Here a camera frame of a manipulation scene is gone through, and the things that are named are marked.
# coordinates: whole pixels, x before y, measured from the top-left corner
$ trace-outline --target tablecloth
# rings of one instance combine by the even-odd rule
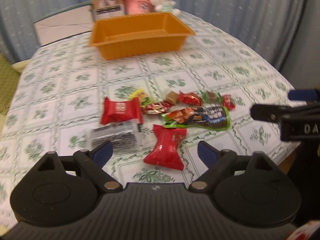
[[[175,92],[214,90],[231,94],[236,110],[231,126],[215,132],[189,128],[178,148],[183,171],[143,163],[155,144],[154,123],[159,116],[144,116],[142,147],[114,153],[104,167],[122,184],[126,182],[184,182],[189,185],[206,171],[197,156],[197,143],[205,140],[217,149],[241,155],[264,151],[280,163],[296,143],[279,140],[277,125],[253,121],[253,103],[289,104],[289,82],[257,53],[213,25],[182,13],[180,19],[196,36],[181,50],[105,61],[87,46],[91,33],[80,34],[41,47],[21,75],[0,140],[0,223],[15,224],[10,193],[47,151],[71,155],[89,148],[87,131],[99,127],[102,102],[126,100],[137,88],[155,99],[168,89]]]

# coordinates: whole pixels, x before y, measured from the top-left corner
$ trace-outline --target product box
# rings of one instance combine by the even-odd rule
[[[123,0],[91,0],[95,20],[124,15]]]

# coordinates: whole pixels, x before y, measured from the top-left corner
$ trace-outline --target blue curtain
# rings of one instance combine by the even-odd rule
[[[29,59],[39,47],[33,23],[89,0],[0,0],[0,51],[11,62]]]
[[[304,0],[174,0],[177,8],[236,37],[279,69]]]

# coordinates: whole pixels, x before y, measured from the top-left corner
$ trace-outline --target chair backrest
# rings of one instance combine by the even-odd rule
[[[33,24],[40,46],[92,30],[90,3],[55,12]]]

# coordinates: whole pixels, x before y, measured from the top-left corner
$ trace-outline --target clear plastic package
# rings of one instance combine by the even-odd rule
[[[92,149],[104,141],[112,142],[113,150],[135,148],[140,146],[138,120],[126,122],[113,122],[89,132],[89,142]]]

